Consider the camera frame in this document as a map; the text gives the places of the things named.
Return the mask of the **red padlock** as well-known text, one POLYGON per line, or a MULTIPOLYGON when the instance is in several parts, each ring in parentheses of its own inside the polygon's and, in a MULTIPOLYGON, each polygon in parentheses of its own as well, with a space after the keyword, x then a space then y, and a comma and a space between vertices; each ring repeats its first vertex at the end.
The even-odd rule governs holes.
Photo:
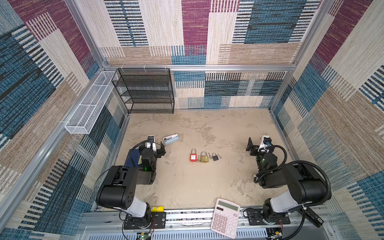
POLYGON ((196 151, 196 149, 192 149, 191 154, 190 154, 190 161, 191 162, 197 162, 197 160, 198 160, 197 151, 196 151))

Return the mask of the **small black padlock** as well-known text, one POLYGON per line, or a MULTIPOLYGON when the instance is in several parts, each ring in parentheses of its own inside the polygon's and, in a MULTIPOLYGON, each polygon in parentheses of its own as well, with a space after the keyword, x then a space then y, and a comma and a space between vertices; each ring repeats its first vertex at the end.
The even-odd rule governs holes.
POLYGON ((212 153, 212 159, 213 159, 213 161, 218 161, 219 156, 216 153, 212 153))

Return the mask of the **brass padlock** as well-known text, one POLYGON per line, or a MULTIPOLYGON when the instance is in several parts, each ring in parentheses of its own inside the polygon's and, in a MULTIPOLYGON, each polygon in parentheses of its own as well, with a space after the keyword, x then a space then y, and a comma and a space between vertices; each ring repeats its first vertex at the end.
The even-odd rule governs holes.
POLYGON ((200 160, 201 160, 201 163, 208 163, 209 162, 209 156, 208 156, 207 152, 205 152, 205 151, 201 152, 200 160))

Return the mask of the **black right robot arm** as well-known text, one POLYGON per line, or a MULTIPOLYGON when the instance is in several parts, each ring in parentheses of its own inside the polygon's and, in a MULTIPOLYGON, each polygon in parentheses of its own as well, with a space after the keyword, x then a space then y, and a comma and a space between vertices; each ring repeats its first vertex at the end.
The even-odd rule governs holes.
POLYGON ((248 140, 246 150, 256 157, 255 184, 263 189, 288 187, 279 196, 265 200, 262 208, 245 209, 244 216, 249 224, 284 226, 290 223, 290 213, 299 212, 316 227, 321 227, 323 220, 311 208, 322 205, 332 196, 331 182, 325 171, 308 161, 288 163, 285 148, 274 145, 269 136, 263 136, 259 145, 248 140))

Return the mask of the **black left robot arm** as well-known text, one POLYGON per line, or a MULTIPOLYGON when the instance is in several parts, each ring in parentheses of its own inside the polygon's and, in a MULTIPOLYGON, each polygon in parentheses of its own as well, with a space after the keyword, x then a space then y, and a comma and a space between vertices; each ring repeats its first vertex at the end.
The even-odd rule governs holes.
POLYGON ((94 193, 98 206, 118 210, 126 214, 126 220, 143 227, 153 222, 148 203, 135 196, 137 185, 151 185, 157 175, 158 158, 166 154, 165 145, 157 143, 154 136, 129 150, 128 166, 112 166, 104 176, 100 187, 94 193))

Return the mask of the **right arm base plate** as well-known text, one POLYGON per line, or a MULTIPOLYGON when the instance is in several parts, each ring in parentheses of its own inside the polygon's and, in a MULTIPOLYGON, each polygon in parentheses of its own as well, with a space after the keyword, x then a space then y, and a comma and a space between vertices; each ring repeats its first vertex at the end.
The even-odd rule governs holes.
POLYGON ((243 216, 248 220, 250 226, 289 225, 291 223, 288 214, 277 214, 270 220, 265 220, 262 209, 246 208, 243 210, 243 216))

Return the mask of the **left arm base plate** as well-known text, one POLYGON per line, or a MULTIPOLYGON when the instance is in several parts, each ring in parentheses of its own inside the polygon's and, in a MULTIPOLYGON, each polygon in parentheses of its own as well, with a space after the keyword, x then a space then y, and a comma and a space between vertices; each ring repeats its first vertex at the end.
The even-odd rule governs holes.
POLYGON ((150 212, 143 218, 134 218, 130 215, 126 215, 123 229, 124 230, 149 230, 149 229, 164 229, 166 225, 166 213, 165 212, 150 212))

